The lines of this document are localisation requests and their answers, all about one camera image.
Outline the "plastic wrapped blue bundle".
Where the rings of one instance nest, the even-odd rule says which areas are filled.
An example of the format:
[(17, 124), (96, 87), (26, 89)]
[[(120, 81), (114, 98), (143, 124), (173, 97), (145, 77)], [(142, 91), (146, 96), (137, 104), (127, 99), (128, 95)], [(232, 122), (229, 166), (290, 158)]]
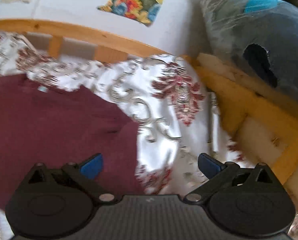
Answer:
[(298, 102), (298, 8), (283, 0), (201, 0), (212, 52)]

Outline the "wooden bed frame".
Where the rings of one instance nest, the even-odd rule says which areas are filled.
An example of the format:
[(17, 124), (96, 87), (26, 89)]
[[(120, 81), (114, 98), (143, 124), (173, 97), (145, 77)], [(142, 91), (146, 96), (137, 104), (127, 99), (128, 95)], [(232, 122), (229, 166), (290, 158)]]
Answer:
[[(65, 38), (96, 46), (94, 62), (110, 70), (114, 64), (132, 61), (133, 67), (115, 76), (105, 88), (113, 102), (140, 103), (134, 88), (119, 92), (123, 81), (141, 68), (157, 70), (159, 66), (173, 69), (174, 74), (161, 75), (153, 83), (156, 98), (173, 99), (176, 83), (184, 81), (192, 107), (202, 102), (196, 99), (194, 86), (207, 87), (216, 94), (214, 113), (220, 116), (222, 128), (237, 140), (240, 149), (252, 161), (268, 162), (277, 178), (284, 184), (298, 180), (298, 104), (273, 91), (209, 54), (197, 59), (187, 55), (165, 61), (166, 53), (144, 43), (129, 40), (105, 31), (63, 22), (11, 19), (0, 20), (0, 31), (25, 36), (27, 33), (49, 35), (48, 56), (61, 53)], [(189, 74), (192, 68), (199, 77), (196, 83)]]

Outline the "maroon sweater garment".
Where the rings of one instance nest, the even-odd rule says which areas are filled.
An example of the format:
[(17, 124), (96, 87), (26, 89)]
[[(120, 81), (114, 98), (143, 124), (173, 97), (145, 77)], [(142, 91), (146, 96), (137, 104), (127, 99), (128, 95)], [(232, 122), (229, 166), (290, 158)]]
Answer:
[(96, 153), (96, 181), (114, 194), (139, 194), (138, 124), (86, 87), (44, 88), (26, 75), (0, 78), (0, 208), (35, 163), (59, 168)]

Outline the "white floral satin bedspread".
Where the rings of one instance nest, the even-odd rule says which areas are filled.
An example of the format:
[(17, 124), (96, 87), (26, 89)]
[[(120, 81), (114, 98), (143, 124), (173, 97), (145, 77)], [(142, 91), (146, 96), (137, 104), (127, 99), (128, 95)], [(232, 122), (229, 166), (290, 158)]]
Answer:
[[(271, 171), (246, 159), (220, 126), (216, 94), (195, 85), (202, 105), (192, 107), (186, 83), (178, 81), (173, 99), (156, 98), (153, 83), (174, 74), (162, 65), (139, 68), (123, 81), (119, 92), (134, 88), (140, 103), (111, 101), (106, 86), (132, 67), (132, 61), (110, 70), (94, 61), (61, 62), (24, 36), (0, 31), (0, 78), (24, 74), (66, 92), (86, 87), (138, 124), (135, 177), (143, 189), (114, 194), (99, 185), (104, 193), (88, 195), (62, 172), (63, 165), (35, 163), (0, 208), (0, 239), (298, 239), (290, 198)], [(212, 195), (198, 191), (208, 181), (198, 168), (201, 153), (240, 166)]]

